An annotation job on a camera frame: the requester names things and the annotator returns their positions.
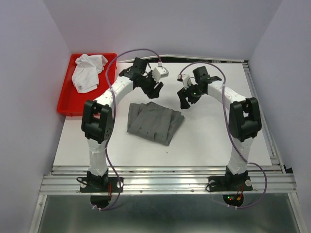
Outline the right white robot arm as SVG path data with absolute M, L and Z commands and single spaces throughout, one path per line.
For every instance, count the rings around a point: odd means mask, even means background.
M 177 95 L 181 109 L 188 109 L 203 95 L 209 95 L 223 106 L 225 126 L 232 145 L 229 162 L 223 176 L 210 176 L 206 190 L 208 192 L 251 191 L 252 183 L 248 175 L 248 157 L 250 148 L 258 132 L 262 129 L 259 102 L 256 98 L 246 98 L 225 85 L 225 78 L 210 76 L 206 67 L 193 71 L 195 83 L 191 77 L 179 73 L 178 81 L 183 87 Z

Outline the grey pleated skirt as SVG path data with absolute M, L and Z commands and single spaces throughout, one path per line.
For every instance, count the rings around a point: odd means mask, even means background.
M 184 122 L 180 111 L 154 102 L 129 105 L 127 132 L 155 143 L 169 146 L 174 134 Z

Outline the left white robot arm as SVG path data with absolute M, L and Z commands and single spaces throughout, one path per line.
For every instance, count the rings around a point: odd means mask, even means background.
M 85 102 L 81 129 L 88 143 L 89 168 L 82 185 L 97 191 L 104 191 L 108 187 L 106 147 L 113 133 L 118 103 L 136 87 L 141 88 L 150 99 L 159 97 L 163 87 L 160 80 L 167 77 L 169 72 L 161 62 L 149 72 L 146 72 L 147 65 L 146 60 L 135 58 L 132 66 L 122 70 L 102 95 Z

